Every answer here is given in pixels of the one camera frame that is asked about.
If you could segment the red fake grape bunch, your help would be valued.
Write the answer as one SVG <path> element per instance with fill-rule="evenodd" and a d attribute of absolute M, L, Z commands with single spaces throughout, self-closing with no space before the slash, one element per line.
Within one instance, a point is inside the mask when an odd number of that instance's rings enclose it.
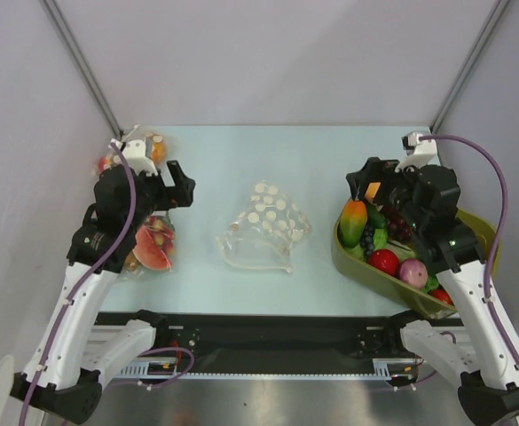
<path fill-rule="evenodd" d="M 390 205 L 383 206 L 380 213 L 386 220 L 389 237 L 402 244 L 410 244 L 412 241 L 412 230 L 401 215 Z"/>

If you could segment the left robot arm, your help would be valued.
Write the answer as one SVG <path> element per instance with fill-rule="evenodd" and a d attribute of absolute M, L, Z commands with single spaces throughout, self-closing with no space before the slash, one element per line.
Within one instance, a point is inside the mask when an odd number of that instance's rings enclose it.
<path fill-rule="evenodd" d="M 119 164 L 103 171 L 67 253 L 65 278 L 42 341 L 32 359 L 15 374 L 11 395 L 23 403 L 20 424 L 30 407 L 66 422 L 87 422 L 106 386 L 133 359 L 174 350 L 167 318 L 140 310 L 113 338 L 92 354 L 85 349 L 101 304 L 122 272 L 141 226 L 154 212 L 187 208 L 195 182 L 176 161 L 161 172 Z"/>

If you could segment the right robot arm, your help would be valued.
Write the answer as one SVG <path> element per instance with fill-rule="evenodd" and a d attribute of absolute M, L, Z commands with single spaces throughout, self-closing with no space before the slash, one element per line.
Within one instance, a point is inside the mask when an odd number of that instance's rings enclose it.
<path fill-rule="evenodd" d="M 353 200 L 390 205 L 409 225 L 416 254 L 454 302 L 474 352 L 467 354 L 426 320 L 387 330 L 386 349 L 425 359 L 456 388 L 473 424 L 519 416 L 519 336 L 492 282 L 491 261 L 457 216 L 455 172 L 434 164 L 401 169 L 396 161 L 371 157 L 346 180 Z"/>

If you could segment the fake mango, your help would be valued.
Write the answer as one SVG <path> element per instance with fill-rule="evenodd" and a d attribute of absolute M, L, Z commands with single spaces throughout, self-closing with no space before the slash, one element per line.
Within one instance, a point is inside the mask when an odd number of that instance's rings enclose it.
<path fill-rule="evenodd" d="M 347 248 L 359 244 L 367 223 L 367 208 L 363 201 L 349 200 L 342 210 L 339 231 L 342 243 Z"/>

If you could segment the green fake cucumber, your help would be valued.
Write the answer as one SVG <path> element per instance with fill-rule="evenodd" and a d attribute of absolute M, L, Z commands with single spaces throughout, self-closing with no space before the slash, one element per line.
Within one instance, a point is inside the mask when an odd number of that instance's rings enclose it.
<path fill-rule="evenodd" d="M 366 205 L 367 221 L 370 226 L 375 229 L 384 229 L 387 227 L 387 220 L 381 212 L 372 204 Z"/>

